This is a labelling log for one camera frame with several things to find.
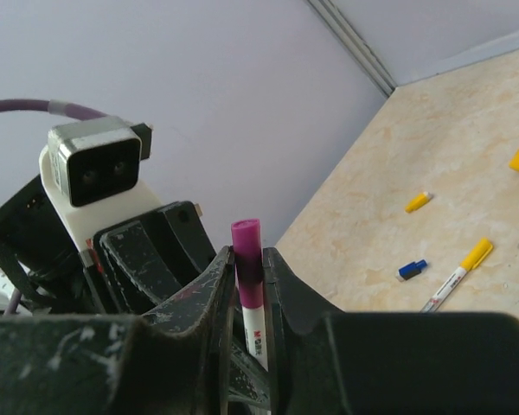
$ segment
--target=white plastic part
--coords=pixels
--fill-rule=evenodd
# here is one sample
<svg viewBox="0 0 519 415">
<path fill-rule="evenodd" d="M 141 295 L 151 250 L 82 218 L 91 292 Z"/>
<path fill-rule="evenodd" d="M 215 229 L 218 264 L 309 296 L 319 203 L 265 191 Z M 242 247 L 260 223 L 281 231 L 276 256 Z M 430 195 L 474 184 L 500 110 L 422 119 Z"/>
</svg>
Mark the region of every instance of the white plastic part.
<svg viewBox="0 0 519 415">
<path fill-rule="evenodd" d="M 83 207 L 73 207 L 67 196 L 63 195 L 55 184 L 48 146 L 42 149 L 39 166 L 44 191 L 79 252 L 88 249 L 87 240 L 98 231 L 163 205 L 139 179 L 131 190 Z"/>
<path fill-rule="evenodd" d="M 66 106 L 69 105 L 67 101 L 59 99 L 51 99 L 48 102 L 48 112 L 54 115 L 66 115 Z"/>
</svg>

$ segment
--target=purple marker cap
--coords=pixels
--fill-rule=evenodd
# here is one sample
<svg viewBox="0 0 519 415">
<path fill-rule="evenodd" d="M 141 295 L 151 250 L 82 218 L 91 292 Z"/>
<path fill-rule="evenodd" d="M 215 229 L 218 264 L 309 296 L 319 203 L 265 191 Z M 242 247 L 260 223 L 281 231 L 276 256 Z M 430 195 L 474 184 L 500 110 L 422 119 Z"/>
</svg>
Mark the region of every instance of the purple marker cap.
<svg viewBox="0 0 519 415">
<path fill-rule="evenodd" d="M 247 309 L 257 309 L 263 305 L 260 220 L 239 220 L 231 225 L 231 234 L 240 303 Z"/>
</svg>

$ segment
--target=purple marker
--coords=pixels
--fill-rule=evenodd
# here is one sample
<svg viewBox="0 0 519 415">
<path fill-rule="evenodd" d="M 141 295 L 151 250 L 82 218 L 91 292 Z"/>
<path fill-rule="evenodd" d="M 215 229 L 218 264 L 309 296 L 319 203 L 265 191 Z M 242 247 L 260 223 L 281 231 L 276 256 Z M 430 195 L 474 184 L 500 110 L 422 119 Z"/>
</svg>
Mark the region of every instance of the purple marker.
<svg viewBox="0 0 519 415">
<path fill-rule="evenodd" d="M 239 220 L 231 234 L 247 349 L 267 370 L 260 220 Z"/>
</svg>

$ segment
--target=yellow marker cap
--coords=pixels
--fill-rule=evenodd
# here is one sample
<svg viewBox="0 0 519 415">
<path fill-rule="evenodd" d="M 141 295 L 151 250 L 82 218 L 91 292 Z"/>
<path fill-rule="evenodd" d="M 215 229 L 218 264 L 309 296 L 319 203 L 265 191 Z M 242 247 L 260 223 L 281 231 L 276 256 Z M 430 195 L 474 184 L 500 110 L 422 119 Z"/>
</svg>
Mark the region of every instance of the yellow marker cap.
<svg viewBox="0 0 519 415">
<path fill-rule="evenodd" d="M 488 257 L 488 254 L 494 249 L 492 243 L 486 238 L 482 238 L 477 246 L 461 261 L 460 266 L 466 270 L 471 271 L 481 265 L 481 262 Z"/>
<path fill-rule="evenodd" d="M 409 214 L 414 210 L 417 210 L 423 206 L 425 206 L 433 196 L 428 192 L 423 192 L 420 195 L 415 196 L 406 206 L 406 212 Z"/>
</svg>

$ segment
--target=blue marker cap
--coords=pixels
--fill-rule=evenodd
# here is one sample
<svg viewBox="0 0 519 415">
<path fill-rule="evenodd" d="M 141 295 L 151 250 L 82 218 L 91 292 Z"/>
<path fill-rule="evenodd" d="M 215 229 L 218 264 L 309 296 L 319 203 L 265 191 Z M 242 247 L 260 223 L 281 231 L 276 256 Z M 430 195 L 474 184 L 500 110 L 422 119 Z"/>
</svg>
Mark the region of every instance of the blue marker cap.
<svg viewBox="0 0 519 415">
<path fill-rule="evenodd" d="M 400 281 L 407 281 L 408 279 L 421 274 L 421 271 L 423 271 L 426 266 L 427 263 L 424 259 L 419 262 L 412 262 L 411 264 L 404 265 L 398 270 L 396 278 Z"/>
</svg>

